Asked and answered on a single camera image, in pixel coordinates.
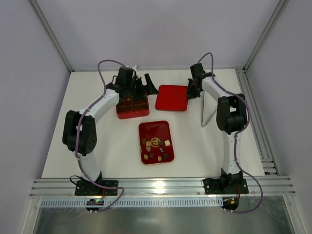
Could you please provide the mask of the red compartment chocolate box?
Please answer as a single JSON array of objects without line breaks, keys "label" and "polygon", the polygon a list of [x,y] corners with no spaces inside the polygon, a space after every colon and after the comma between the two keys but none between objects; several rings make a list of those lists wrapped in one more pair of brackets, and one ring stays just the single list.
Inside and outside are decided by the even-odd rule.
[{"label": "red compartment chocolate box", "polygon": [[137,101],[123,99],[116,105],[116,113],[119,119],[148,116],[150,114],[148,98]]}]

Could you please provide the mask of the red box lid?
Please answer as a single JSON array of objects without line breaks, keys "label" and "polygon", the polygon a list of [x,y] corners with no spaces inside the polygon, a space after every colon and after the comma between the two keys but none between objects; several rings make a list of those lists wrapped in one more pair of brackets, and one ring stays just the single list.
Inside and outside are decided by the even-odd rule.
[{"label": "red box lid", "polygon": [[159,87],[155,104],[157,110],[184,112],[187,107],[187,86],[163,84]]}]

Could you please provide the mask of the metal serving tongs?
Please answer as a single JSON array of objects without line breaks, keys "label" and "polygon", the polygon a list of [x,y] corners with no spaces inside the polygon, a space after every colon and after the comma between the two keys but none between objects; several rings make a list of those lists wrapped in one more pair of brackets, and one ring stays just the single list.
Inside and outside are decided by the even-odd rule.
[{"label": "metal serving tongs", "polygon": [[206,92],[201,92],[201,127],[204,128],[216,113],[217,102],[211,95]]}]

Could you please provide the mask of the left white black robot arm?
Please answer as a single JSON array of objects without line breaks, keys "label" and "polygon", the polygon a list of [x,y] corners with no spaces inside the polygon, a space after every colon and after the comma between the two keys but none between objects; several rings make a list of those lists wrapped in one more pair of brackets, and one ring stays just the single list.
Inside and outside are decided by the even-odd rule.
[{"label": "left white black robot arm", "polygon": [[76,196],[117,195],[117,181],[103,180],[94,155],[97,122],[112,108],[119,119],[149,115],[148,96],[158,94],[150,75],[141,77],[135,67],[121,66],[113,81],[104,85],[101,96],[79,111],[65,116],[62,142],[75,154],[81,176],[75,182]]}]

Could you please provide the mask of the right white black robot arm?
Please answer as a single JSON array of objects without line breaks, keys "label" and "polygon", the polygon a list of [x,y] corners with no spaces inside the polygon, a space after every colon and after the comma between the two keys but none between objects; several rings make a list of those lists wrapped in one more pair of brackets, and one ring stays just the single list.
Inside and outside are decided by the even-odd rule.
[{"label": "right white black robot arm", "polygon": [[250,123],[245,96],[227,91],[215,79],[213,72],[205,72],[201,63],[190,67],[192,77],[188,79],[187,98],[199,98],[208,93],[216,102],[216,123],[223,136],[223,164],[219,178],[203,180],[205,194],[247,194],[246,179],[239,165],[240,140],[242,132]]}]

